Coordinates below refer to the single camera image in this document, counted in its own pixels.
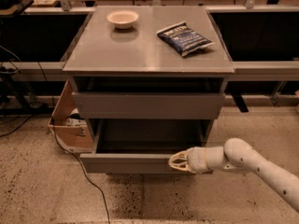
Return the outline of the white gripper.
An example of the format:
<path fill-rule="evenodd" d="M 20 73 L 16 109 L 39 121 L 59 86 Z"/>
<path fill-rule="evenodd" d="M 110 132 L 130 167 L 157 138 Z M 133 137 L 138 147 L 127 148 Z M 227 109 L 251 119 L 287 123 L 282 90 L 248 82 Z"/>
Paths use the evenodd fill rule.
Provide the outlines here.
<path fill-rule="evenodd" d="M 204 173 L 208 171 L 206 164 L 206 149 L 204 147 L 192 147 L 172 155 L 169 166 L 182 172 Z"/>

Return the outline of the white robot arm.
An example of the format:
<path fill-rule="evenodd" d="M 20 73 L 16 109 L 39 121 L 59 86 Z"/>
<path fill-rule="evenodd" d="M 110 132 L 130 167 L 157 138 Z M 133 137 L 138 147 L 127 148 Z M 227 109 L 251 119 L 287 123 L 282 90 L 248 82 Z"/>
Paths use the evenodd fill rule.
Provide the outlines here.
<path fill-rule="evenodd" d="M 299 211 L 299 178 L 268 161 L 242 139 L 228 139 L 221 147 L 191 147 L 174 154 L 168 164 L 173 169 L 194 174 L 215 169 L 253 172 L 295 211 Z"/>

